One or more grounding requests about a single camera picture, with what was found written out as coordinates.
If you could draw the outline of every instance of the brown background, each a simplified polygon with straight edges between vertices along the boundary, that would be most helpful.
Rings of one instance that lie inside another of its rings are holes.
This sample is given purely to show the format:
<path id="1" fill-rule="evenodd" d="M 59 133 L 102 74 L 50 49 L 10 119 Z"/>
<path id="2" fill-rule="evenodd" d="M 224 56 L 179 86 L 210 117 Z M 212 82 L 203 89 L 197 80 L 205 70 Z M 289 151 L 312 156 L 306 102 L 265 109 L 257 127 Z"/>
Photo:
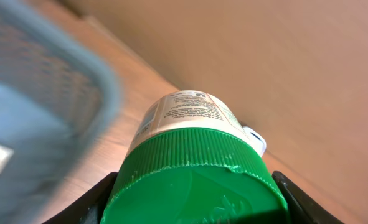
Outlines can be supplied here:
<path id="1" fill-rule="evenodd" d="M 330 211 L 368 222 L 368 0 L 83 3 L 161 75 L 258 131 L 270 169 L 278 161 Z M 129 96 L 162 92 L 141 85 L 126 85 Z"/>

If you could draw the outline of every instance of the beige surface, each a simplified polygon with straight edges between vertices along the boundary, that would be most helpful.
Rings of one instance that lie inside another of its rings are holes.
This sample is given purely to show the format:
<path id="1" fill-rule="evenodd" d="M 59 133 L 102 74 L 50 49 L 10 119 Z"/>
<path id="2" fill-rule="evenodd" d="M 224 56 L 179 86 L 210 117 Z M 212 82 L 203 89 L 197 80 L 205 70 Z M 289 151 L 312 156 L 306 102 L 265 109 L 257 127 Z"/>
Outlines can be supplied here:
<path id="1" fill-rule="evenodd" d="M 97 31 L 88 23 L 88 19 L 85 21 L 77 19 L 50 1 L 39 1 L 36 7 L 46 17 L 49 17 L 71 34 L 74 39 L 104 58 L 120 74 L 120 80 L 125 88 L 125 105 L 120 117 L 112 125 L 112 128 L 98 141 L 94 150 L 86 158 L 83 158 L 75 171 L 66 178 L 63 186 L 61 186 L 56 196 L 36 221 L 36 223 L 40 223 L 70 205 L 109 172 L 118 170 L 142 115 L 158 98 L 177 89 L 142 63 L 140 59 L 130 55 L 121 44 L 112 41 Z M 257 130 L 268 134 L 268 143 L 275 140 L 286 144 L 289 141 L 285 139 L 285 132 L 270 132 L 266 129 L 269 126 L 263 128 L 256 120 L 254 121 L 252 124 L 256 126 Z M 275 147 L 274 151 L 280 150 L 280 147 L 274 144 L 270 144 L 270 146 Z M 304 156 L 304 153 L 299 152 L 296 156 L 301 158 L 301 156 Z M 305 158 L 310 156 L 313 157 L 314 155 L 305 154 Z M 312 169 L 312 172 L 307 171 L 304 173 L 303 170 L 294 172 L 291 167 L 284 165 L 274 155 L 269 153 L 264 156 L 264 160 L 270 171 L 282 171 L 304 191 L 309 193 L 318 203 L 342 221 L 346 223 L 361 223 L 366 221 L 366 219 L 358 217 L 358 215 L 349 212 L 347 208 L 336 203 L 334 198 L 331 197 L 331 192 L 327 193 L 321 187 L 307 180 L 312 179 L 311 174 L 313 172 L 319 172 L 319 169 L 312 166 L 313 163 L 309 163 L 309 168 Z M 324 170 L 324 166 L 325 163 L 320 166 L 321 170 Z"/>
<path id="2" fill-rule="evenodd" d="M 179 88 L 211 93 L 269 151 L 368 221 L 368 0 L 91 0 Z"/>

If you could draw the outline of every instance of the green plastic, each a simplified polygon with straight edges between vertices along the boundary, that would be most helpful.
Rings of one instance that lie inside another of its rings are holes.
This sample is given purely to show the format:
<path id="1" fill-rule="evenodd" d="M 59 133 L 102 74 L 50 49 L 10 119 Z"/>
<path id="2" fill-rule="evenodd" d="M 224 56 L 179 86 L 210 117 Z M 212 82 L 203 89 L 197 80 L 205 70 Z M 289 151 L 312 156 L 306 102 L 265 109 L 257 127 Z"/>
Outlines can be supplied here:
<path id="1" fill-rule="evenodd" d="M 184 128 L 153 136 L 125 159 L 101 223 L 244 220 L 290 222 L 260 156 L 222 131 Z"/>

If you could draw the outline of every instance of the wooden table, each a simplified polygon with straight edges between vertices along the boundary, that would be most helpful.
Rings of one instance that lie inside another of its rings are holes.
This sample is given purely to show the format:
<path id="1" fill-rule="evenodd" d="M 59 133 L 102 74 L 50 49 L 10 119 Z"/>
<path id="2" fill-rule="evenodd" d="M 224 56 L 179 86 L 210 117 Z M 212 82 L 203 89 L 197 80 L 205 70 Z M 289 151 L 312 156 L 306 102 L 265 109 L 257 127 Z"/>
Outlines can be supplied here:
<path id="1" fill-rule="evenodd" d="M 53 1 L 33 0 L 31 4 L 76 41 L 103 58 L 116 71 L 124 89 L 124 105 L 118 119 L 65 178 L 63 185 L 35 221 L 41 223 L 69 206 L 108 173 L 119 170 L 145 111 L 160 97 L 178 89 L 159 76 L 124 44 L 103 31 L 91 17 L 77 18 Z M 268 151 L 263 158 L 270 171 L 283 172 L 345 223 L 362 223 L 362 220 L 332 201 L 325 192 L 302 179 L 279 158 L 273 157 Z"/>

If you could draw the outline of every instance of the plastic basket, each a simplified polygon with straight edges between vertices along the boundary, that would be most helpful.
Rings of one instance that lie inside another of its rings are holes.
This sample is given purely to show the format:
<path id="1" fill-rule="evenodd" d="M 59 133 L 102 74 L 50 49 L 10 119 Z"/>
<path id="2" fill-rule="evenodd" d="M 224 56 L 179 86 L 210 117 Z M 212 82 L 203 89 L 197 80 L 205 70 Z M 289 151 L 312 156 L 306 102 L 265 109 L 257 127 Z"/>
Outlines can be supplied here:
<path id="1" fill-rule="evenodd" d="M 35 177 L 28 171 L 22 180 L 17 174 L 16 185 L 23 186 L 15 187 L 15 180 L 8 180 L 12 189 L 8 192 L 20 195 L 0 198 L 0 202 L 11 200 L 9 208 L 0 211 L 0 223 L 28 223 L 77 158 L 113 121 L 119 91 L 115 74 L 100 59 L 22 2 L 11 0 L 0 0 L 0 84 L 58 117 L 75 140 L 63 160 L 53 161 L 57 169 Z M 41 169 L 42 161 L 36 159 L 30 169 L 36 169 L 36 163 Z M 6 190 L 4 186 L 0 182 L 0 190 Z"/>

